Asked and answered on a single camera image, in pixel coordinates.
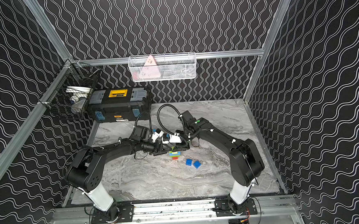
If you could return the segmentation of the light blue lego plate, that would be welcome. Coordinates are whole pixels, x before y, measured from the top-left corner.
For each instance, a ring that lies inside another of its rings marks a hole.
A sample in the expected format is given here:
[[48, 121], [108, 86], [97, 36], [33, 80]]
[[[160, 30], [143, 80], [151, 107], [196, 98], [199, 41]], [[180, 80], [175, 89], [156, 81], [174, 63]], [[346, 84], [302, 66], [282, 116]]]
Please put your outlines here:
[[181, 156], [181, 153], [180, 152], [171, 152], [171, 153], [169, 153], [169, 156], [172, 158], [179, 157], [179, 156]]

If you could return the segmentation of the dark blue lego brick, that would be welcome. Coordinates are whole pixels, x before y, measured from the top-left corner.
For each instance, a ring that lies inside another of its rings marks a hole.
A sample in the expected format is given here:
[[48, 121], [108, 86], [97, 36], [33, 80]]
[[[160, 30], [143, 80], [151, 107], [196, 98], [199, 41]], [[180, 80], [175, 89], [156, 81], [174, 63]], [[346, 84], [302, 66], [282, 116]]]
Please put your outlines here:
[[186, 159], [186, 163], [187, 166], [191, 166], [192, 165], [192, 160], [191, 159]]
[[201, 166], [201, 163], [199, 161], [195, 161], [193, 166], [198, 169]]

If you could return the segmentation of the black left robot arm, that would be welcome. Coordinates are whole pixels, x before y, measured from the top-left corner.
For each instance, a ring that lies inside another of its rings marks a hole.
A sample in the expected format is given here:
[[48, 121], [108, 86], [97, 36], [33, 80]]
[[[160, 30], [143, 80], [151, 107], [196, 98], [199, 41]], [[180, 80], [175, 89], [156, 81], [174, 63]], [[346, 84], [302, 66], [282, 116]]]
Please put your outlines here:
[[73, 158], [73, 162], [65, 174], [65, 180], [74, 188], [85, 193], [95, 208], [107, 213], [113, 210], [116, 204], [114, 198], [101, 184], [108, 163], [120, 157], [134, 155], [139, 151], [157, 156], [171, 150], [172, 147], [162, 141], [151, 142], [128, 138], [107, 146], [86, 146]]

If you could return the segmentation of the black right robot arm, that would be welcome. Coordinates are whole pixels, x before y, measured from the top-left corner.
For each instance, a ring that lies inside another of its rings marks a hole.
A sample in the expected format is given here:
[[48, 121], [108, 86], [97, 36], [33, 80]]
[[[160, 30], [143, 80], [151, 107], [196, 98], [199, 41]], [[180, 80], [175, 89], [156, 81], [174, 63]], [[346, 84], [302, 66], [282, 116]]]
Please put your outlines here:
[[205, 118], [196, 119], [189, 111], [178, 116], [186, 139], [199, 138], [220, 149], [229, 157], [230, 172], [234, 178], [229, 194], [235, 205], [246, 202], [252, 184], [265, 169], [264, 162], [254, 141], [238, 139], [216, 128]]

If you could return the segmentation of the black deli toolbox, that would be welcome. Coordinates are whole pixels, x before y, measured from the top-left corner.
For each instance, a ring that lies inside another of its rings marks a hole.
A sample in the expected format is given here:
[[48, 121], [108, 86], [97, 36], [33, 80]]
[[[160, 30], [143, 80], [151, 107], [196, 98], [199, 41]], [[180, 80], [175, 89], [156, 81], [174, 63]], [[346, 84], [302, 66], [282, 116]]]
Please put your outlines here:
[[98, 123], [148, 120], [151, 103], [146, 87], [105, 89], [93, 93], [87, 111]]

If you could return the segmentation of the pink triangle card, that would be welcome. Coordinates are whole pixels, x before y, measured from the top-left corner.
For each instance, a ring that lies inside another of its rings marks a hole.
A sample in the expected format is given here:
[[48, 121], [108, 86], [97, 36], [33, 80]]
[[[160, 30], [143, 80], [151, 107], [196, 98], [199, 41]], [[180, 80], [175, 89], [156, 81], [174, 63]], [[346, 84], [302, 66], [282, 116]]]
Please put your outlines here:
[[144, 66], [141, 68], [138, 78], [140, 80], [151, 80], [161, 77], [161, 72], [159, 71], [158, 64], [153, 55], [148, 56]]

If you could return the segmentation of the white roll in basket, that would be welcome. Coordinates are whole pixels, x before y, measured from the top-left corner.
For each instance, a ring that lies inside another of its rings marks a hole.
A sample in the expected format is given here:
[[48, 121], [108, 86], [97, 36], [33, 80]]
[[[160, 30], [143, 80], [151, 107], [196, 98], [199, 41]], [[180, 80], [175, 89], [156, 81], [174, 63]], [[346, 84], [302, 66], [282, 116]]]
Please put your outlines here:
[[91, 91], [92, 89], [89, 87], [68, 86], [65, 92], [72, 94], [70, 95], [70, 100], [76, 103], [82, 98], [87, 98]]

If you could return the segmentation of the clear plastic wall basket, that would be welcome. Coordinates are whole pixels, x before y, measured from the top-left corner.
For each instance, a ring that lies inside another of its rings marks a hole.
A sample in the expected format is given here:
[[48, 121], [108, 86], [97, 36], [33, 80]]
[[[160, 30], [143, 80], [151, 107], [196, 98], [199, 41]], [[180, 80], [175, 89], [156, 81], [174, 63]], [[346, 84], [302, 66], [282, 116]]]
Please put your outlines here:
[[161, 77], [151, 80], [140, 80], [138, 74], [150, 55], [130, 56], [128, 68], [134, 82], [185, 80], [194, 79], [197, 76], [197, 58], [194, 52], [152, 55], [158, 64]]

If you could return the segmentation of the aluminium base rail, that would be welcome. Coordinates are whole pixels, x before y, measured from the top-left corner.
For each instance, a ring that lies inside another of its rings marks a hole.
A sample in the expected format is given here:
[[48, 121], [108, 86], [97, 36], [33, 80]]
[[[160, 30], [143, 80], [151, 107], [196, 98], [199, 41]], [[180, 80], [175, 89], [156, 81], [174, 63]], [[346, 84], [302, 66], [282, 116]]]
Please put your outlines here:
[[[260, 196], [249, 199], [243, 213], [231, 213], [223, 199], [186, 200], [159, 203], [128, 204], [120, 207], [120, 218], [115, 224], [153, 224], [196, 222], [247, 217], [293, 215], [297, 213], [292, 196]], [[51, 224], [107, 224], [91, 208], [58, 209]]]

